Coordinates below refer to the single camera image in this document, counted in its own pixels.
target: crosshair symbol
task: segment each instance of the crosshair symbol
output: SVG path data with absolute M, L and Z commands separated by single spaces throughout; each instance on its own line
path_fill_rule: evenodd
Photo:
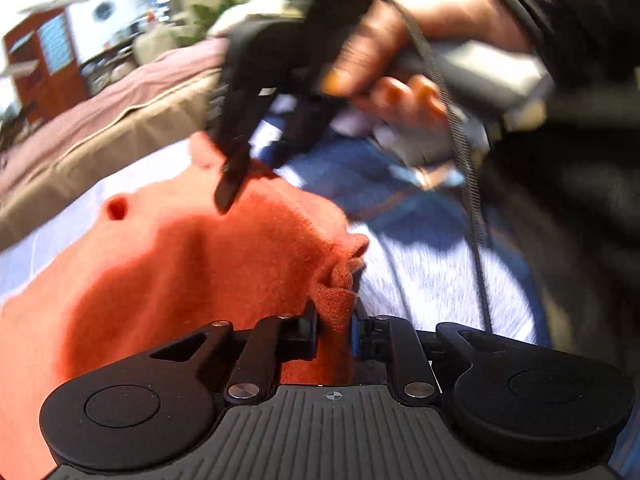
M 340 400 L 342 398 L 342 394 L 334 390 L 326 394 L 326 398 L 335 402 L 336 400 Z

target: red wooden cabinet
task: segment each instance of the red wooden cabinet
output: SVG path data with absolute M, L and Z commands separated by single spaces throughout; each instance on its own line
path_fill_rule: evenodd
M 52 120 L 88 98 L 65 9 L 35 12 L 3 38 L 9 63 L 39 61 L 14 78 L 22 106 L 35 103 L 30 120 Z

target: ribbed gray panel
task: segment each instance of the ribbed gray panel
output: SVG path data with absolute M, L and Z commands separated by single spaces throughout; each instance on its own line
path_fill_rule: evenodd
M 341 397 L 332 396 L 338 391 Z M 431 408 L 408 408 L 386 386 L 281 386 L 259 406 L 228 410 L 212 437 L 177 462 L 139 474 L 50 480 L 534 480 L 463 447 Z M 556 480 L 613 480 L 604 467 Z

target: pink blanket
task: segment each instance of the pink blanket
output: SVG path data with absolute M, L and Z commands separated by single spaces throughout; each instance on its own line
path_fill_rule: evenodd
M 226 40 L 219 39 L 171 50 L 45 124 L 5 154 L 0 164 L 0 201 L 41 164 L 107 126 L 126 108 L 143 105 L 203 70 L 221 66 L 225 52 Z

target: orange fabric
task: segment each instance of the orange fabric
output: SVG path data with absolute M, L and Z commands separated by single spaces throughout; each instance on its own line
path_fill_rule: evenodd
M 215 319 L 237 329 L 298 314 L 321 318 L 318 358 L 284 365 L 293 383 L 347 382 L 352 272 L 367 245 L 342 211 L 256 164 L 226 216 L 212 202 L 222 158 L 204 134 L 183 174 L 104 206 L 91 230 L 0 317 L 0 474 L 36 480 L 54 462 L 38 427 L 63 382 Z

